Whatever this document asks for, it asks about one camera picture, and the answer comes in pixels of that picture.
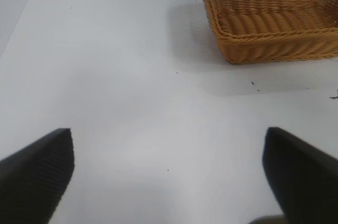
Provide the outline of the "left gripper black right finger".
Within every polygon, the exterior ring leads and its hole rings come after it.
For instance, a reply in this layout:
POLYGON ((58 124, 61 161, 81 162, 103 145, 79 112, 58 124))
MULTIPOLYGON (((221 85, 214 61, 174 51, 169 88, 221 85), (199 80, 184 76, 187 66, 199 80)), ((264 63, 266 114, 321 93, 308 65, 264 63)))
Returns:
POLYGON ((262 165, 288 223, 337 223, 337 159, 279 127, 265 136, 262 165))

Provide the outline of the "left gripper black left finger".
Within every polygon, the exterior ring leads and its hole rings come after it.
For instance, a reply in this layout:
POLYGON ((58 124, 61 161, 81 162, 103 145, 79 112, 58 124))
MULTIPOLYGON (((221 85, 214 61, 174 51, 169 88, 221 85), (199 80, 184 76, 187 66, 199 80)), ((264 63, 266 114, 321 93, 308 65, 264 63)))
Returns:
POLYGON ((68 128, 1 160, 1 223, 48 223, 71 181, 74 162, 68 128))

